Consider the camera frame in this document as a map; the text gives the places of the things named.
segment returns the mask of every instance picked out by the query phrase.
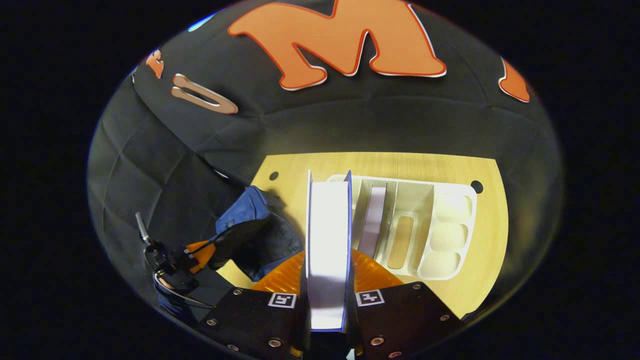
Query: orange letter m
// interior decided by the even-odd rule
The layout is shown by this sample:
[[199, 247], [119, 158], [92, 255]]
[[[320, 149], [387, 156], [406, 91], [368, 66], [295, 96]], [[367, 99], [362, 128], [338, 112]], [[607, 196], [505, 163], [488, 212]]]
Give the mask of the orange letter m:
[[335, 0], [329, 17], [300, 6], [269, 3], [237, 19], [228, 33], [256, 41], [280, 69], [280, 85], [286, 90], [326, 80], [326, 71], [310, 65], [299, 48], [353, 76], [367, 34], [376, 46], [369, 62], [375, 72], [428, 77], [447, 72], [411, 5], [398, 0]]

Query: white tray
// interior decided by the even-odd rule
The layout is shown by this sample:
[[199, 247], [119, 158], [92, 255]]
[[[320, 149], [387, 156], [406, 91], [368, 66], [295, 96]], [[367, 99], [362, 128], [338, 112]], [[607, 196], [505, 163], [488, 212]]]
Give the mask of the white tray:
[[[336, 174], [327, 181], [343, 181]], [[352, 176], [352, 246], [357, 249], [372, 186], [387, 186], [385, 209], [374, 259], [396, 275], [423, 281], [448, 280], [464, 264], [476, 222], [477, 194], [469, 185]], [[413, 231], [402, 266], [388, 265], [397, 222], [413, 218]]]

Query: orange plastic part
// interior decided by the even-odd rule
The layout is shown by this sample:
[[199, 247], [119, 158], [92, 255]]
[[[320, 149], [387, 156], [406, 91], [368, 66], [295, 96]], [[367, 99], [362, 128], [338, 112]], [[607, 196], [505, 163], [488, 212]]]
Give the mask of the orange plastic part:
[[[187, 245], [186, 248], [189, 251], [194, 252], [195, 250], [198, 250], [198, 248], [200, 248], [202, 245], [205, 245], [207, 242], [208, 241], [200, 241], [198, 243], [192, 243], [191, 245]], [[193, 254], [195, 258], [198, 260], [199, 264], [189, 269], [189, 272], [191, 272], [192, 274], [195, 274], [200, 270], [204, 269], [204, 266], [209, 262], [214, 252], [216, 252], [216, 246], [213, 243], [211, 243], [205, 248], [203, 248], [202, 250]]]
[[[305, 252], [292, 256], [263, 277], [253, 290], [271, 293], [300, 294], [300, 273], [305, 260]], [[404, 283], [365, 254], [351, 249], [351, 262], [355, 270], [354, 287], [356, 292], [370, 291]]]

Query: bolt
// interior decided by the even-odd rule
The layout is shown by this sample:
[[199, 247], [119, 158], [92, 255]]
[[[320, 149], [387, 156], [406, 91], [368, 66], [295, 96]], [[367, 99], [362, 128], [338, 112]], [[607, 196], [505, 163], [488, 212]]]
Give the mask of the bolt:
[[278, 339], [269, 339], [269, 346], [270, 347], [281, 347], [282, 346], [282, 341], [280, 341]]
[[383, 342], [385, 342], [385, 339], [382, 336], [378, 336], [377, 338], [371, 339], [369, 343], [377, 347], [378, 345], [381, 345]]

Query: wooden table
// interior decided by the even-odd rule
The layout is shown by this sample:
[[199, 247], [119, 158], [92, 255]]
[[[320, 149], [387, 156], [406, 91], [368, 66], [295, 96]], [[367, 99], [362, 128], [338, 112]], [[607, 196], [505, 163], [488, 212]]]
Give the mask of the wooden table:
[[[436, 183], [470, 184], [480, 181], [474, 233], [460, 272], [445, 281], [426, 285], [457, 317], [475, 311], [493, 287], [507, 246], [507, 201], [498, 166], [493, 159], [468, 156], [399, 152], [325, 152], [266, 156], [252, 185], [279, 196], [285, 203], [287, 220], [300, 240], [305, 238], [307, 214], [307, 170], [315, 181], [325, 181], [349, 170], [357, 176], [389, 177]], [[272, 174], [278, 175], [274, 180]], [[251, 282], [229, 261], [218, 271], [233, 285], [250, 288]], [[415, 276], [398, 276], [404, 282]]]

